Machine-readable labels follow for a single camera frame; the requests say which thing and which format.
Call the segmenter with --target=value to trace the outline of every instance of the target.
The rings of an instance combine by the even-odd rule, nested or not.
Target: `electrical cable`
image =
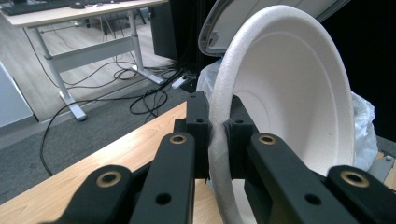
[[[108,19],[107,19],[107,16],[106,16],[106,15],[105,15],[105,21],[106,21],[106,24],[107,24],[108,29],[110,30],[111,35],[113,36],[114,39],[117,39],[117,37],[116,37],[116,32],[113,32],[113,30],[111,29],[110,23],[108,23]]]
[[[46,131],[44,132],[44,136],[43,139],[41,141],[41,146],[40,146],[40,150],[39,150],[39,154],[40,154],[40,160],[45,168],[45,170],[47,171],[47,173],[49,174],[49,176],[53,176],[53,172],[50,170],[50,168],[48,167],[45,158],[44,158],[44,145],[45,145],[45,141],[47,139],[47,136],[49,134],[50,131],[50,125],[52,124],[52,122],[56,119],[56,117],[58,117],[58,115],[67,107],[69,107],[70,105],[73,104],[78,104],[78,103],[90,103],[90,102],[100,102],[100,101],[118,101],[118,100],[131,100],[131,99],[135,99],[132,104],[130,105],[130,112],[132,114],[139,114],[139,115],[144,115],[144,114],[148,114],[148,117],[146,117],[145,122],[147,121],[147,119],[149,118],[149,116],[154,116],[155,118],[158,117],[158,109],[163,106],[168,97],[166,92],[170,89],[168,89],[167,91],[164,91],[163,89],[168,86],[174,79],[176,79],[180,73],[183,72],[183,69],[179,69],[177,70],[172,76],[170,76],[158,89],[155,90],[150,90],[150,91],[146,91],[144,94],[142,95],[138,95],[138,96],[132,96],[132,97],[121,97],[121,98],[115,98],[115,99],[94,99],[94,100],[81,100],[81,101],[75,101],[72,104],[69,105],[65,105],[64,107],[62,107],[60,110],[58,110],[58,112],[52,117],[52,119],[49,122],[49,125],[46,128]],[[156,94],[158,92],[162,93],[162,96],[159,98],[158,103],[154,102],[154,107],[150,108],[148,105],[148,102],[146,101],[147,98],[152,95],[152,94]],[[137,104],[137,102],[139,101],[143,101],[144,105],[146,107],[146,111],[138,111],[135,112],[133,111],[133,106]]]
[[[41,62],[40,58],[38,57],[37,52],[35,51],[35,47],[33,46],[33,43],[32,43],[32,41],[30,40],[29,35],[26,33],[26,30],[25,30],[24,28],[22,28],[22,30],[24,31],[24,33],[25,33],[27,39],[29,40],[30,46],[32,47],[32,50],[33,50],[33,52],[35,53],[35,56],[37,57],[38,62],[40,63],[41,68],[43,69],[43,71],[44,71],[44,73],[46,74],[47,78],[49,79],[49,81],[50,81],[55,87],[59,88],[59,86],[55,84],[55,82],[50,78],[49,74],[47,73],[46,69],[44,68],[44,65],[43,65],[43,63]]]
[[[120,17],[119,17],[119,15],[117,13],[116,13],[116,16],[117,16],[116,20],[117,20],[117,22],[119,24],[122,37],[125,37],[125,33],[123,32],[123,28],[122,28],[122,25],[120,23]],[[131,54],[131,56],[132,56],[132,58],[134,60],[134,64],[136,64],[136,59],[135,59],[134,55],[132,54],[132,52],[130,52],[130,54]],[[148,69],[151,73],[154,73],[154,74],[157,73],[157,72],[160,72],[160,74],[161,74],[163,72],[174,71],[174,67],[175,67],[175,63],[168,64],[168,65],[162,65],[162,66],[156,66],[156,67],[146,67],[145,66],[146,69]]]
[[[69,83],[68,85],[70,85],[70,86],[72,86],[72,87],[69,87],[69,88],[67,88],[67,89],[74,89],[74,88],[84,88],[84,87],[75,87],[77,84],[79,84],[79,83],[81,83],[81,82],[83,82],[83,81],[85,81],[85,80],[87,80],[88,78],[90,78],[90,77],[92,77],[94,74],[96,74],[99,70],[101,70],[102,68],[104,68],[105,66],[108,66],[108,65],[110,65],[110,64],[113,64],[113,63],[115,63],[115,64],[118,64],[118,63],[128,63],[128,62],[111,62],[111,63],[105,63],[105,64],[103,64],[103,65],[101,65],[99,68],[97,68],[94,72],[92,72],[90,75],[88,75],[87,77],[84,77],[82,80],[80,80],[80,81],[78,81],[78,82],[75,82],[75,83]]]
[[[65,26],[65,27],[62,27],[62,28],[56,28],[55,31],[65,30],[65,29],[69,29],[69,28],[76,28],[76,26],[73,25],[73,26]],[[47,31],[40,31],[40,34],[43,35],[43,34],[48,33],[48,32],[54,32],[54,30],[52,29],[52,30],[47,30]]]
[[[111,81],[109,81],[109,82],[107,82],[105,84],[99,85],[99,86],[73,86],[73,87],[69,87],[67,89],[68,90],[72,90],[72,89],[98,89],[98,88],[102,88],[104,86],[107,86],[107,85],[115,82],[117,79],[125,81],[125,80],[130,80],[130,79],[132,79],[133,77],[135,77],[137,75],[137,72],[134,71],[134,74],[131,77],[120,77],[122,74],[124,74],[124,73],[126,73],[128,71],[131,71],[131,70],[130,69],[121,69],[121,70],[117,71],[113,75],[113,77],[114,77],[113,80],[111,80]]]
[[[115,63],[118,68],[125,69],[125,70],[131,70],[131,68],[125,68],[125,67],[122,67],[121,65],[119,65],[119,63],[126,63],[126,62],[119,62],[118,55],[116,56]]]
[[[55,27],[53,27],[53,25],[51,25],[51,27],[52,27],[52,31],[53,31],[59,38],[61,38],[61,40],[64,42],[64,44],[65,44],[67,47],[69,47],[70,49],[75,49],[75,48],[70,47],[70,46],[66,43],[66,41],[58,34],[58,32],[56,32],[56,29],[55,29]]]

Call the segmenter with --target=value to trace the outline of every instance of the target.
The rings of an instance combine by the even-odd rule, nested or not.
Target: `power cord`
[[[61,37],[61,36],[58,34],[58,32],[56,32],[56,29],[55,29],[55,27],[53,27],[53,25],[51,25],[51,27],[52,27],[53,33],[55,33],[55,34],[64,42],[64,44],[65,44],[67,47],[69,47],[70,49],[75,49],[75,48],[70,47],[70,46],[67,44],[67,42],[64,40],[64,38]]]
[[[37,52],[35,51],[35,47],[33,46],[32,40],[30,40],[29,35],[26,33],[26,30],[25,30],[24,28],[22,28],[22,30],[23,30],[23,32],[25,33],[27,39],[29,40],[30,46],[32,47],[32,50],[33,50],[33,52],[35,53],[35,56],[37,57],[38,62],[40,63],[41,68],[43,69],[43,71],[44,71],[44,73],[46,74],[47,78],[49,79],[49,81],[50,81],[55,87],[59,88],[59,86],[55,84],[55,82],[52,80],[52,78],[50,78],[49,74],[47,73],[46,69],[44,68],[43,63],[41,62],[40,58],[39,58],[38,55],[37,55]]]
[[[122,68],[121,70],[118,70],[117,72],[115,72],[115,73],[113,74],[113,77],[114,77],[113,80],[111,80],[111,81],[109,81],[109,82],[107,82],[107,83],[105,83],[105,84],[103,84],[103,85],[99,85],[99,86],[76,86],[77,84],[79,84],[79,83],[81,83],[82,81],[84,81],[84,80],[88,79],[89,77],[93,76],[96,72],[98,72],[98,71],[99,71],[100,69],[102,69],[104,66],[107,66],[107,65],[109,65],[109,64],[112,64],[112,63],[106,63],[106,64],[102,65],[102,66],[99,67],[95,72],[93,72],[92,74],[90,74],[88,77],[85,77],[85,78],[82,79],[81,81],[74,83],[74,85],[73,85],[72,87],[68,87],[67,89],[68,89],[68,90],[72,90],[72,89],[97,89],[97,88],[102,88],[102,87],[104,87],[104,86],[107,86],[107,85],[109,85],[110,83],[115,82],[117,79],[125,81],[125,80],[130,80],[130,79],[136,77],[136,75],[137,75],[137,72],[136,72],[136,71],[132,71],[131,69]],[[125,74],[126,72],[129,72],[129,71],[130,71],[130,72],[134,72],[134,74],[133,74],[131,77],[121,77],[123,74]]]
[[[52,119],[50,120],[46,131],[44,132],[44,136],[43,139],[41,141],[41,146],[40,146],[40,150],[39,150],[39,154],[40,154],[40,160],[45,168],[45,170],[47,171],[47,173],[49,174],[49,176],[53,176],[53,172],[51,171],[51,169],[48,167],[45,158],[44,158],[44,145],[45,145],[45,141],[47,139],[47,136],[49,134],[50,131],[50,125],[53,123],[53,121],[55,121],[55,119],[59,116],[59,114],[66,109],[67,107],[69,107],[70,105],[73,104],[79,104],[79,103],[91,103],[91,102],[100,102],[100,101],[119,101],[119,100],[133,100],[134,101],[131,103],[130,105],[130,112],[131,114],[134,115],[144,115],[144,114],[148,114],[148,116],[145,118],[145,123],[147,121],[147,119],[151,116],[153,116],[154,118],[158,117],[158,109],[163,106],[168,97],[166,92],[169,91],[170,88],[168,88],[166,91],[164,90],[170,83],[172,83],[173,80],[175,80],[178,76],[180,76],[181,73],[183,73],[184,70],[183,69],[178,69],[172,76],[170,76],[159,88],[154,89],[154,90],[149,90],[147,92],[145,92],[142,95],[138,95],[138,96],[132,96],[132,97],[121,97],[121,98],[114,98],[114,99],[93,99],[93,100],[81,100],[81,101],[75,101],[72,104],[69,105],[65,105],[64,107],[62,107],[60,110],[58,110],[58,112],[52,117]],[[156,102],[156,97],[157,97],[157,93],[161,93],[162,95],[160,96],[159,100]],[[154,103],[153,103],[153,107],[150,107],[147,99],[150,95],[154,94]],[[143,104],[145,106],[145,108],[147,110],[145,111],[135,111],[133,110],[134,105],[137,104],[137,102],[139,101],[143,101]]]

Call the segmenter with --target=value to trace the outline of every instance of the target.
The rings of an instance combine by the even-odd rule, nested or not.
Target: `desk leg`
[[[149,70],[145,69],[143,66],[143,59],[142,59],[142,52],[140,51],[140,43],[139,43],[139,36],[137,35],[136,31],[136,23],[134,22],[134,11],[130,10],[128,13],[129,23],[131,24],[131,38],[132,43],[134,45],[134,53],[136,54],[136,65],[132,66],[137,73],[140,75],[150,79],[151,81],[161,85],[164,83],[164,80],[160,77],[154,76],[154,74],[150,73]]]
[[[38,28],[34,28],[35,29],[35,34],[38,38],[38,41],[40,43],[41,48],[43,48],[44,53],[45,53],[45,58],[47,59],[47,63],[49,65],[49,69],[53,74],[53,77],[56,80],[56,83],[59,86],[59,89],[61,89],[60,91],[60,95],[62,97],[62,99],[64,100],[64,103],[69,106],[70,111],[72,111],[72,113],[74,114],[74,116],[76,117],[77,120],[84,120],[87,118],[87,115],[84,113],[84,111],[82,111],[82,109],[79,107],[78,104],[73,104],[75,102],[75,100],[73,99],[73,97],[70,95],[70,93],[67,91],[66,86],[64,85],[64,81],[62,80],[61,74],[58,72],[58,70],[56,69],[56,67],[54,66],[53,62],[52,62],[52,56],[50,55],[49,50],[47,49],[47,46],[44,42],[43,37],[41,36],[40,32],[38,31]]]

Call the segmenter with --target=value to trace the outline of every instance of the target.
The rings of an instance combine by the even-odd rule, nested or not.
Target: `screw hole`
[[[111,181],[114,181],[116,178],[117,178],[117,177],[116,177],[115,175],[113,175],[113,174],[108,174],[108,175],[103,176],[102,180],[103,180],[103,182],[105,182],[105,183],[110,183]]]
[[[370,185],[370,182],[366,177],[352,171],[341,172],[341,178],[343,178],[343,180],[348,184],[358,188],[367,188]]]
[[[162,193],[157,195],[155,202],[159,205],[166,205],[172,201],[172,197],[168,193]]]
[[[108,171],[99,175],[96,179],[96,185],[100,188],[109,188],[119,183],[120,180],[121,173],[117,171]]]
[[[360,177],[358,177],[357,175],[349,174],[349,175],[346,175],[346,177],[347,177],[348,179],[350,179],[350,180],[356,182],[356,183],[361,183],[361,182],[363,182],[363,180],[362,180]]]
[[[187,137],[184,135],[175,135],[171,137],[170,141],[173,144],[183,144],[187,141]]]
[[[259,137],[259,141],[265,145],[274,145],[276,143],[276,139],[269,135],[261,135]]]
[[[321,204],[321,200],[318,196],[314,195],[314,194],[307,194],[305,195],[305,199],[307,202],[313,204],[313,205],[320,205]]]

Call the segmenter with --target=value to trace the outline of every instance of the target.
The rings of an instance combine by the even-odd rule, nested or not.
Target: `black cable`
[[[116,13],[116,16],[117,16],[116,21],[119,23],[120,30],[121,30],[121,33],[122,33],[122,37],[125,37],[125,34],[124,34],[124,32],[123,32],[123,29],[122,29],[122,26],[121,26],[121,23],[120,23],[120,18],[119,18],[119,15],[118,15],[117,13]],[[132,59],[134,60],[134,63],[130,63],[130,64],[136,65],[136,59],[134,58],[134,55],[132,54],[131,51],[130,51],[129,53],[131,54]],[[119,68],[128,69],[128,68],[124,68],[124,67],[122,67],[122,66],[120,66],[120,65],[118,64],[118,55],[116,55],[116,60],[115,60],[115,61],[116,61],[116,65],[117,65]]]
[[[168,71],[164,71],[164,72],[158,74],[158,76],[161,76],[163,79],[167,80],[168,77],[164,77],[164,75],[166,75],[166,74],[168,74],[170,72],[174,72],[174,71],[176,71],[176,69],[169,69]]]
[[[65,44],[67,47],[69,47],[70,49],[75,49],[75,48],[70,47],[70,46],[66,43],[66,41],[64,40],[64,38],[61,37],[61,36],[58,34],[58,32],[56,32],[55,27],[53,27],[53,25],[51,25],[51,27],[52,27],[52,31],[64,42],[64,44]]]
[[[177,70],[171,77],[169,77],[168,80],[166,80],[158,89],[155,90],[150,90],[150,91],[146,91],[145,94],[143,95],[138,95],[138,96],[132,96],[132,97],[121,97],[121,98],[115,98],[115,99],[94,99],[94,100],[82,100],[82,101],[75,101],[72,104],[69,105],[65,105],[64,107],[62,107],[60,110],[58,110],[58,112],[52,117],[52,119],[49,122],[49,125],[47,126],[46,131],[44,132],[44,136],[43,139],[41,141],[41,146],[40,146],[40,150],[39,150],[39,154],[40,154],[40,160],[43,163],[44,168],[46,169],[47,173],[49,174],[49,176],[53,176],[53,172],[50,170],[50,168],[48,167],[45,158],[44,158],[44,145],[45,145],[45,141],[46,138],[48,136],[48,133],[50,131],[50,125],[52,124],[52,122],[56,119],[56,117],[58,117],[58,115],[67,107],[69,107],[70,105],[73,104],[78,104],[78,103],[90,103],[90,102],[100,102],[100,101],[118,101],[118,100],[131,100],[131,99],[135,99],[135,101],[130,105],[130,112],[132,113],[133,110],[133,106],[137,104],[137,102],[139,101],[143,101],[145,104],[145,107],[147,108],[147,111],[140,111],[140,112],[134,112],[133,114],[147,114],[149,113],[149,116],[154,116],[154,117],[158,117],[158,111],[155,114],[154,111],[158,110],[161,106],[163,106],[166,101],[167,101],[167,94],[166,91],[164,91],[163,89],[169,85],[172,80],[174,80],[177,76],[179,76],[180,73],[182,73],[183,70],[179,69]],[[147,98],[152,95],[152,94],[156,94],[158,92],[161,92],[163,95],[160,97],[159,102],[158,103],[154,103],[154,107],[150,108],[148,106],[148,103],[146,102]]]
[[[116,13],[116,17],[117,18],[115,20],[119,24],[122,37],[125,37],[122,25],[120,23],[120,17],[119,17],[119,15],[117,13]],[[131,54],[131,56],[132,56],[132,58],[134,60],[134,65],[136,65],[136,59],[135,59],[134,55],[132,54],[131,51],[129,53]],[[162,65],[162,66],[156,66],[156,67],[144,67],[144,68],[149,70],[154,75],[161,76],[162,78],[165,78],[165,77],[163,77],[164,74],[166,74],[168,72],[175,71],[175,65],[176,65],[176,63],[172,63],[172,64],[168,64],[168,65]]]
[[[113,80],[111,80],[111,81],[109,81],[109,82],[107,82],[107,83],[105,83],[103,85],[99,85],[99,86],[73,86],[73,87],[69,87],[67,89],[68,90],[73,90],[73,89],[99,89],[99,88],[105,87],[105,86],[115,82],[116,80],[117,79],[114,78]]]
[[[38,57],[37,52],[35,52],[35,47],[33,46],[33,43],[32,43],[32,41],[30,40],[29,35],[26,33],[26,31],[25,31],[24,28],[22,28],[22,30],[24,31],[24,33],[25,33],[27,39],[29,40],[30,46],[32,47],[32,50],[33,50],[33,52],[35,53],[35,56],[37,57],[38,62],[40,63],[41,68],[43,69],[43,71],[44,71],[44,73],[46,74],[47,78],[49,79],[50,82],[52,82],[52,84],[53,84],[54,86],[56,86],[57,88],[59,88],[59,86],[56,85],[55,82],[50,78],[49,74],[47,73],[46,69],[44,68],[43,63],[40,61],[40,58]]]
[[[130,68],[125,68],[125,67],[122,67],[121,65],[119,65],[119,63],[127,63],[127,62],[120,62],[119,59],[118,59],[118,56],[116,56],[115,63],[116,63],[116,66],[117,66],[118,68],[122,68],[122,69],[125,69],[125,70],[131,70],[131,68],[132,68],[132,67],[130,67]]]
[[[130,69],[121,68],[121,70],[117,71],[117,72],[113,75],[113,77],[114,77],[115,79],[112,80],[112,81],[110,81],[110,82],[107,82],[106,84],[103,84],[103,85],[100,85],[100,86],[94,86],[94,87],[89,87],[89,86],[76,86],[77,84],[79,84],[79,83],[85,81],[86,79],[92,77],[94,74],[96,74],[96,73],[97,73],[100,69],[102,69],[103,67],[105,67],[105,66],[107,66],[107,65],[109,65],[109,64],[113,64],[113,63],[118,64],[118,63],[128,63],[128,62],[112,62],[112,63],[105,63],[105,64],[101,65],[99,68],[97,68],[97,69],[96,69],[93,73],[91,73],[89,76],[84,77],[82,80],[80,80],[80,81],[78,81],[78,82],[71,83],[70,85],[71,85],[72,87],[68,87],[67,89],[68,89],[68,90],[77,89],[77,88],[97,89],[97,88],[104,87],[104,86],[106,86],[106,85],[108,85],[108,84],[114,82],[115,79],[128,80],[128,79],[131,79],[132,77],[135,77],[136,72],[135,72],[134,75],[133,75],[132,77],[130,77],[130,78],[118,78],[118,77],[116,77],[116,74],[117,74],[119,71],[123,71],[123,70],[125,70],[125,72],[126,72],[126,71],[131,71]]]
[[[192,7],[192,12],[191,12],[191,24],[196,24],[196,11],[197,11],[197,6],[194,4]],[[175,68],[189,68],[190,63],[192,61],[192,50],[193,50],[193,46],[194,46],[194,42],[196,41],[194,39],[194,30],[193,30],[193,26],[190,27],[189,30],[189,37],[188,37],[188,42],[187,42],[187,47],[185,49],[185,51],[183,52],[183,54],[181,55],[180,59],[176,62],[175,64]]]
[[[139,96],[132,96],[132,97],[121,97],[121,98],[115,98],[115,99],[94,99],[94,100],[81,100],[81,101],[75,101],[72,104],[68,104],[65,105],[64,107],[62,107],[60,110],[58,110],[58,112],[56,112],[56,114],[52,117],[52,119],[49,122],[49,125],[46,128],[46,131],[44,132],[44,136],[43,139],[41,141],[41,146],[40,146],[40,160],[43,163],[44,168],[46,169],[47,173],[49,174],[49,176],[53,176],[53,172],[50,170],[50,168],[48,167],[45,159],[44,159],[44,145],[45,145],[45,141],[47,138],[47,135],[50,131],[50,125],[52,124],[53,121],[55,121],[56,117],[58,117],[58,115],[67,107],[69,107],[70,105],[74,105],[74,104],[79,104],[79,103],[90,103],[90,102],[99,102],[99,101],[118,101],[118,100],[131,100],[131,99],[136,99],[141,97],[142,95]]]
[[[115,73],[115,74],[114,74],[114,78],[119,79],[119,80],[126,81],[126,80],[130,80],[130,79],[136,77],[136,75],[137,75],[137,72],[136,72],[136,71],[134,71],[134,74],[133,74],[131,77],[121,77],[124,73],[129,72],[129,71],[132,72],[133,70],[131,70],[131,69],[123,69],[123,70],[121,70],[121,72],[119,72],[118,74]]]

